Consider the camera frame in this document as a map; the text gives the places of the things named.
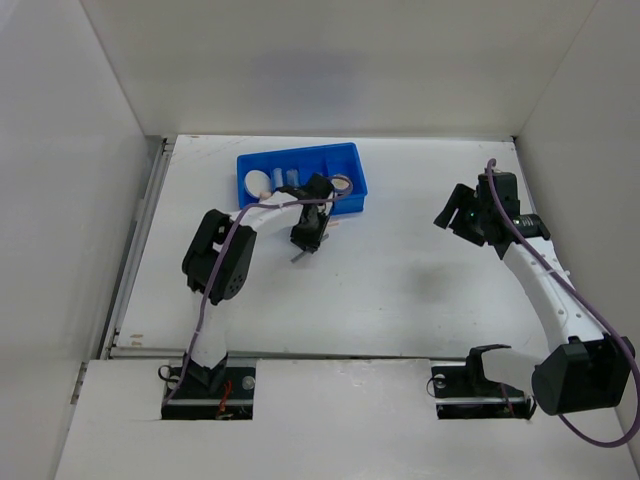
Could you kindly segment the houndstooth pattern pencil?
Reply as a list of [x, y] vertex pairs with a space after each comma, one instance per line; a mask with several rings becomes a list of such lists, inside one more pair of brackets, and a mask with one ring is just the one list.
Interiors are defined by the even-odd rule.
[[[324, 235], [321, 237], [321, 239], [320, 239], [320, 244], [322, 244], [324, 241], [326, 241], [326, 240], [329, 238], [329, 236], [330, 236], [330, 235], [329, 235], [329, 234], [327, 234], [327, 233], [326, 233], [326, 234], [324, 234]], [[302, 258], [304, 258], [304, 257], [306, 257], [306, 256], [308, 256], [308, 255], [312, 255], [312, 254], [313, 254], [313, 253], [315, 253], [316, 251], [317, 251], [317, 249], [316, 249], [316, 250], [305, 250], [305, 251], [302, 251], [302, 252], [300, 252], [299, 254], [297, 254], [296, 256], [294, 256], [294, 257], [290, 260], [290, 262], [291, 262], [291, 263], [296, 263], [296, 262], [300, 261]]]

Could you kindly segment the clear plastic bottle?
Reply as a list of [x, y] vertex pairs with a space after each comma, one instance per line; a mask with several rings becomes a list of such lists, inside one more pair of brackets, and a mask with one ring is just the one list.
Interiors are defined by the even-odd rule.
[[299, 172], [296, 169], [289, 169], [286, 171], [286, 184], [291, 187], [299, 187]]

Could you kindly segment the round compact case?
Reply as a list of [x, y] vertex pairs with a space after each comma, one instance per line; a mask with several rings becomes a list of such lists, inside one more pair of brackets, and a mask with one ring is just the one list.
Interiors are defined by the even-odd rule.
[[338, 194], [344, 194], [353, 188], [351, 180], [345, 175], [335, 175], [330, 179], [330, 181], [334, 190]]

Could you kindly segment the clear tube black cap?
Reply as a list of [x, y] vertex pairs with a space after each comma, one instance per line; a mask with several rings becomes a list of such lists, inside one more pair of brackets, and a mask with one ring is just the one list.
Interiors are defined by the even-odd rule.
[[284, 186], [283, 172], [281, 168], [274, 168], [271, 171], [272, 188], [277, 190]]

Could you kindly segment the round beige powder puff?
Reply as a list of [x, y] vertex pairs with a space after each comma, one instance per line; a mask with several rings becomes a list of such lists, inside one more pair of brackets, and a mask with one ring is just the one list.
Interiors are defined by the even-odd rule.
[[253, 198], [260, 198], [271, 192], [270, 176], [260, 170], [250, 170], [244, 176], [244, 190]]

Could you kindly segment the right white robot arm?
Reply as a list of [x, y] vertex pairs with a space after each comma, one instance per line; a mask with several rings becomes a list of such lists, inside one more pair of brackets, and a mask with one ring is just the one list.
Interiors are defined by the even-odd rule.
[[481, 174], [474, 188], [456, 185], [434, 223], [495, 249], [524, 290], [549, 349], [539, 358], [506, 344], [474, 347], [462, 367], [442, 370], [448, 387], [479, 397], [511, 388], [549, 415], [620, 403], [634, 347], [627, 338], [616, 341], [568, 292], [549, 230], [538, 215], [520, 211], [514, 174]]

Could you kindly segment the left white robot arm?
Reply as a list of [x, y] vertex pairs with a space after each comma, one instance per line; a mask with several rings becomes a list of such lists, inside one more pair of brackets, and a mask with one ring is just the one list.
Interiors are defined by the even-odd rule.
[[312, 174], [301, 187], [278, 188], [236, 213], [208, 211], [182, 261], [187, 287], [200, 299], [198, 320], [183, 356], [180, 378], [201, 396], [223, 387], [228, 350], [224, 328], [206, 318], [209, 305], [233, 299], [248, 279], [255, 244], [282, 230], [301, 252], [313, 254], [341, 196], [330, 177]]

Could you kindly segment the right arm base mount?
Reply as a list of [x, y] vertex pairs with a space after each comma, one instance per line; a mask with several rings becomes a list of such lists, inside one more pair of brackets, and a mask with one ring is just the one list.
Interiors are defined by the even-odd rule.
[[488, 380], [481, 355], [510, 349], [504, 344], [474, 347], [464, 360], [435, 361], [426, 391], [435, 399], [439, 420], [530, 420], [536, 409], [534, 397], [511, 385]]

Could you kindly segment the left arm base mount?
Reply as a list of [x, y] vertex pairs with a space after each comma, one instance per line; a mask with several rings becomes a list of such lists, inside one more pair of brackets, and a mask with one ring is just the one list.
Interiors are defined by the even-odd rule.
[[230, 358], [214, 370], [213, 389], [187, 375], [180, 381], [179, 365], [161, 365], [159, 378], [165, 383], [161, 402], [162, 420], [245, 421], [253, 419], [257, 361]]

